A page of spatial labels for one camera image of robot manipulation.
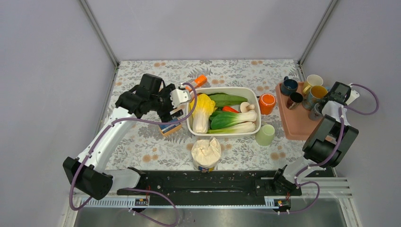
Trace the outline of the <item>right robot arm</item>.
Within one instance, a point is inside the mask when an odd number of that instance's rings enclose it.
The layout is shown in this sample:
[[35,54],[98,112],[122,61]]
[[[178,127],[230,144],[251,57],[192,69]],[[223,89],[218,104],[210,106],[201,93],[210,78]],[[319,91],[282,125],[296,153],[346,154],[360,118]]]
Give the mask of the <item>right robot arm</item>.
[[351,91],[349,85],[335,82],[325,95],[321,104],[323,118],[306,140],[302,148],[304,154],[276,171],[270,183],[275,194],[292,193],[310,173],[335,167],[344,158],[359,134],[346,118],[346,101]]

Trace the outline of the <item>yellow mug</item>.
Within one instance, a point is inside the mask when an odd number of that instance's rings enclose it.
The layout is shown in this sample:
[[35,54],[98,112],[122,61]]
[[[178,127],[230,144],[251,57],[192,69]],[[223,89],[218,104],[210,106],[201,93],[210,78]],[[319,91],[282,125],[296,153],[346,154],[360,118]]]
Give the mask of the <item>yellow mug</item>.
[[322,85],[323,85],[323,78],[318,75],[311,74],[306,78],[306,81],[303,84],[302,93],[303,95],[307,95],[313,86],[322,86]]

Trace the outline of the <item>grey mug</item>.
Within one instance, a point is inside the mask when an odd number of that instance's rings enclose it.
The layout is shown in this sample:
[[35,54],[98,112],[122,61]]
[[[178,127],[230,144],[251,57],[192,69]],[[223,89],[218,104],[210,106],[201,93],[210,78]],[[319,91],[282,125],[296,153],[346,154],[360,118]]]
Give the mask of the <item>grey mug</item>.
[[323,114],[320,111],[320,103],[316,103],[315,106],[311,109],[308,117],[310,120],[312,121],[317,121],[320,120],[321,118],[323,118]]

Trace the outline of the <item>orange mug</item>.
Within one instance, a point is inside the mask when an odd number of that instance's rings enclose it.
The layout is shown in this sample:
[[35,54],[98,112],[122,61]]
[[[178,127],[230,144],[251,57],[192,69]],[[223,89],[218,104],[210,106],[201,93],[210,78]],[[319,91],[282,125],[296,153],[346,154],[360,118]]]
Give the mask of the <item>orange mug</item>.
[[276,104],[274,95],[265,93],[259,97],[259,106],[262,115],[269,115],[272,113]]

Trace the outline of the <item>small brown mug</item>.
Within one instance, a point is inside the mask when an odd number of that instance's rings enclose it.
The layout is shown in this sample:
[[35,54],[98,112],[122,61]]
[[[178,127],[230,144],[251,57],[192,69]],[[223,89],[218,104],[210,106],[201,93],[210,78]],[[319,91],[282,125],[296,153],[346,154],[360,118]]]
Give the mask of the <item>small brown mug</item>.
[[286,102],[286,107],[289,110],[295,109],[303,101],[303,95],[298,92],[293,92],[289,95]]

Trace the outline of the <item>light green cup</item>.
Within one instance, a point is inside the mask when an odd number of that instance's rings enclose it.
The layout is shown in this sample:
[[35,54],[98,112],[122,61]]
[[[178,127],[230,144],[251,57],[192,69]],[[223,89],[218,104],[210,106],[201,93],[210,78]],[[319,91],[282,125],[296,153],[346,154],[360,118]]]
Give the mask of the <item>light green cup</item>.
[[268,146],[273,142],[275,137],[275,128],[270,125],[264,125],[255,134],[255,140],[260,146]]

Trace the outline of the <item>dark blue mug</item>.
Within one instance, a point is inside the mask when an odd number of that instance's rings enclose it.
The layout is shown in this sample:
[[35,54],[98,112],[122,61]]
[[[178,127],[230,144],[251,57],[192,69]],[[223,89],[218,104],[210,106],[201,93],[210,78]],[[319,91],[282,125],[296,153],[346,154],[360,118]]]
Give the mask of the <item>dark blue mug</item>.
[[296,92],[298,89],[298,82],[294,79],[290,79],[285,76],[283,82],[280,85],[280,92],[284,96],[290,96],[292,93]]

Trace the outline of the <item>light blue floral mug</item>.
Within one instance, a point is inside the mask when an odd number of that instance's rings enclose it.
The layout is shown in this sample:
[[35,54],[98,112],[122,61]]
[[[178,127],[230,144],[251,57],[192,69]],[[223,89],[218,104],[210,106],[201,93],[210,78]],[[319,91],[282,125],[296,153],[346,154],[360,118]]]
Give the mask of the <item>light blue floral mug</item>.
[[304,109],[311,111],[312,108],[319,103],[323,97],[328,94],[328,90],[323,86],[313,86],[309,90],[309,93],[305,96],[302,101]]

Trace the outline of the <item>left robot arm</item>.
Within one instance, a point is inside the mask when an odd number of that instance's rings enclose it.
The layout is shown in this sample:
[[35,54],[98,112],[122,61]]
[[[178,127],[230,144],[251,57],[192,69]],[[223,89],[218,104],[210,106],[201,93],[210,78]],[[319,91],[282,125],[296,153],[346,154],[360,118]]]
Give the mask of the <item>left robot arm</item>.
[[107,122],[93,141],[76,158],[67,157],[63,169],[71,184],[70,191],[78,189],[89,197],[101,200],[110,191],[129,188],[142,194],[147,182],[138,170],[106,170],[106,165],[117,146],[142,116],[154,111],[159,116],[158,125],[167,125],[183,115],[178,107],[191,100],[184,85],[165,85],[162,78],[144,74],[138,85],[122,93]]

